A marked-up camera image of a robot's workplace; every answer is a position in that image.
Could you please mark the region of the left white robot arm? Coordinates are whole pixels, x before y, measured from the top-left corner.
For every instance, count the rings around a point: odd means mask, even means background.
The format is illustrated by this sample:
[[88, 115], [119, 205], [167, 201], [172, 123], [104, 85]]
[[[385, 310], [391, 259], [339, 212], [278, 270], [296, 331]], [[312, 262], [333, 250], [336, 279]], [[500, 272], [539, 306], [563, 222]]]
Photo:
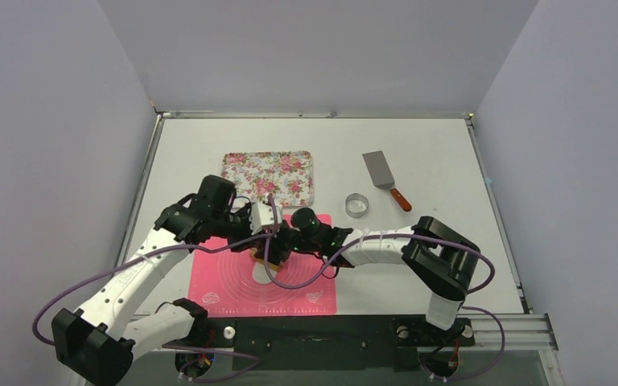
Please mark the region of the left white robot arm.
[[186, 298], [139, 320], [138, 307], [166, 275], [211, 237], [249, 247], [253, 203], [234, 210], [234, 183], [205, 177], [196, 193], [165, 208], [132, 258], [89, 300], [51, 321], [57, 359], [93, 385], [116, 385], [132, 363], [164, 344], [209, 344], [208, 312]]

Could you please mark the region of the white dough piece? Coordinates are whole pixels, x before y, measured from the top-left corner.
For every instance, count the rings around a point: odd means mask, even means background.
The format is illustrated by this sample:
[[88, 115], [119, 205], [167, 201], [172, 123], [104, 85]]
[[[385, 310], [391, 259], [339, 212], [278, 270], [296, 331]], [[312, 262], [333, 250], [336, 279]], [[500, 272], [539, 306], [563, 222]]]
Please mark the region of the white dough piece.
[[269, 285], [273, 283], [278, 272], [272, 268], [269, 268], [270, 273], [267, 273], [266, 266], [262, 262], [255, 262], [253, 264], [252, 278], [253, 281], [259, 285]]

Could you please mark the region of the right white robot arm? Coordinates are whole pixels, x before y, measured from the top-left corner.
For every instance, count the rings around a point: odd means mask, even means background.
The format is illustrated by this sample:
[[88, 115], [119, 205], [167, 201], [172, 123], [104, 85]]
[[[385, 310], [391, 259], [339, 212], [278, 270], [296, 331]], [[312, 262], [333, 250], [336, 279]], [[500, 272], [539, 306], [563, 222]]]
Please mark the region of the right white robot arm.
[[325, 224], [303, 208], [283, 221], [256, 255], [267, 266], [280, 265], [291, 253], [311, 255], [328, 267], [404, 265], [430, 290], [431, 298], [422, 320], [423, 336], [442, 343], [454, 331], [456, 316], [469, 294], [482, 256], [479, 248], [434, 217], [423, 216], [416, 224], [389, 231], [367, 231]]

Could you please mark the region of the wooden dough roller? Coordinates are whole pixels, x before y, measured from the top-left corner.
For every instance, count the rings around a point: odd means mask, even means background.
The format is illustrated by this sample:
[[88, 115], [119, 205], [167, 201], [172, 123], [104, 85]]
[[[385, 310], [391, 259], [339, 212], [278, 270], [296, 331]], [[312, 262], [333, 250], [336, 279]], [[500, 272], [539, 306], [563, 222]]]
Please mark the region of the wooden dough roller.
[[249, 251], [250, 258], [260, 264], [267, 261], [272, 269], [280, 269], [284, 262], [287, 260], [287, 255], [283, 252], [279, 252], [276, 248], [270, 249], [264, 248], [251, 248]]

